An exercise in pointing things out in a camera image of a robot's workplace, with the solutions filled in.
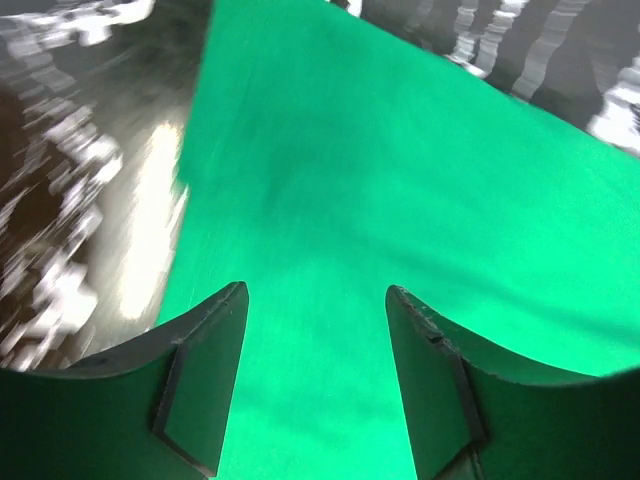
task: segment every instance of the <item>green floor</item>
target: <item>green floor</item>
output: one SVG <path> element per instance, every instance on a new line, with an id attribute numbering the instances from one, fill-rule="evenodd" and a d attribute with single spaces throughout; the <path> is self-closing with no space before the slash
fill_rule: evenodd
<path id="1" fill-rule="evenodd" d="M 640 363 L 640 165 L 319 0 L 218 0 L 160 322 L 251 310 L 222 480 L 415 478 L 392 283 L 524 355 Z"/>

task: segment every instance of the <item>green fabric surface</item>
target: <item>green fabric surface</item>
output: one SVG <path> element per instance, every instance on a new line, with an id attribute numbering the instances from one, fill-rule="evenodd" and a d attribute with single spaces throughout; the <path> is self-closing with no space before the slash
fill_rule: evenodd
<path id="1" fill-rule="evenodd" d="M 319 0 L 218 0 L 159 322 L 251 305 L 222 480 L 415 477 L 400 284 L 536 360 L 640 363 L 640 166 Z"/>

